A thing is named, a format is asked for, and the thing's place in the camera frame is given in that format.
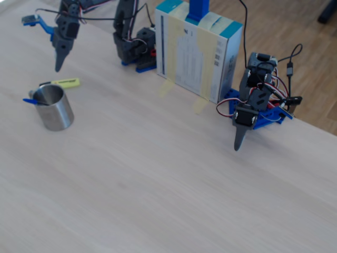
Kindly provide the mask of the dark grey plain gripper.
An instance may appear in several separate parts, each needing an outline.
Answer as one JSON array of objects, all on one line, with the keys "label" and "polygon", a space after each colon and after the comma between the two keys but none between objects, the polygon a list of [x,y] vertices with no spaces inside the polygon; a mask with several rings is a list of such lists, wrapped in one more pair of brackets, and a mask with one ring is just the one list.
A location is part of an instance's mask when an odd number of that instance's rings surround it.
[{"label": "dark grey plain gripper", "polygon": [[235,106],[234,111],[235,151],[240,149],[247,130],[255,127],[259,113],[267,110],[270,95],[271,92],[268,90],[247,90],[240,93],[242,102]]}]

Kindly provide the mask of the dark grey padded gripper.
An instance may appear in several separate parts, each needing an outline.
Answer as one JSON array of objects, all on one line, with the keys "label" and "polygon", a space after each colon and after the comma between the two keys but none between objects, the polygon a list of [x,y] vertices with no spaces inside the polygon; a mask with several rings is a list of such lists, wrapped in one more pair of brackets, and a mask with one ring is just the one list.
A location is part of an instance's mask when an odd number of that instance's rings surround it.
[{"label": "dark grey padded gripper", "polygon": [[56,27],[53,28],[53,41],[55,58],[55,71],[59,72],[73,48],[74,40],[80,28],[80,24],[76,18],[69,16],[59,16],[56,19]]}]

